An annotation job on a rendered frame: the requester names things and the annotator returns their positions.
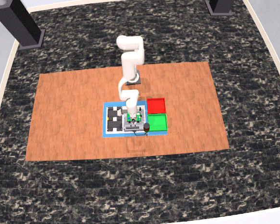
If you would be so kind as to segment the red bin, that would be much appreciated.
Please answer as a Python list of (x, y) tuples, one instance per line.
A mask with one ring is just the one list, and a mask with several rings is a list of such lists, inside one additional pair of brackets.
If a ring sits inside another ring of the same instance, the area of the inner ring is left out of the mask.
[(165, 98), (147, 98), (148, 114), (166, 113)]

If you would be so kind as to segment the green bin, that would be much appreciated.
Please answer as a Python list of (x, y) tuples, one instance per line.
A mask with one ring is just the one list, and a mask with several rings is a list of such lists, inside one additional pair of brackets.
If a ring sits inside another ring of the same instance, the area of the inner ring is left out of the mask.
[(149, 132), (168, 130), (166, 113), (148, 114), (148, 123), (150, 125)]

